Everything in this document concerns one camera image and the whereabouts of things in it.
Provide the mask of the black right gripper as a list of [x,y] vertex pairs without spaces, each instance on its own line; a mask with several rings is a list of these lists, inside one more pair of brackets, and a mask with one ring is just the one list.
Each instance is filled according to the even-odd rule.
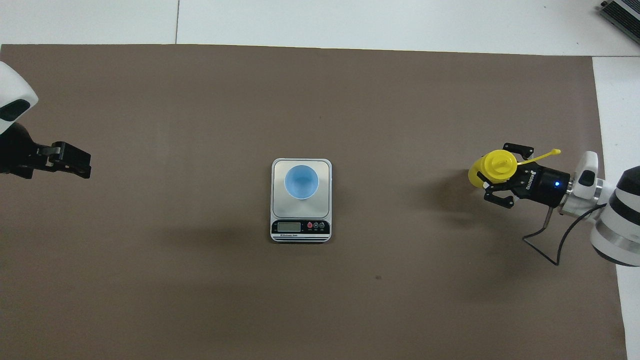
[[[502,149],[521,157],[532,157],[535,151],[532,146],[516,143],[505,143]],[[485,201],[507,209],[514,207],[515,199],[513,194],[505,197],[496,196],[495,194],[496,192],[512,191],[512,185],[509,180],[494,183],[482,172],[478,172],[477,177],[482,180],[483,199]],[[515,196],[546,206],[558,206],[567,194],[569,182],[570,174],[564,171],[549,167],[526,169],[522,174],[519,174],[516,180]]]

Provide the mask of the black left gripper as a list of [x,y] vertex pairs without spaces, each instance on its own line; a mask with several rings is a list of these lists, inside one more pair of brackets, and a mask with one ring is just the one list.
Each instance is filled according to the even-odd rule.
[[64,141],[56,141],[40,148],[34,142],[25,126],[12,123],[0,135],[0,173],[12,174],[23,179],[32,179],[34,164],[31,157],[44,157],[44,171],[69,173],[89,179],[92,171],[91,155],[77,146]]

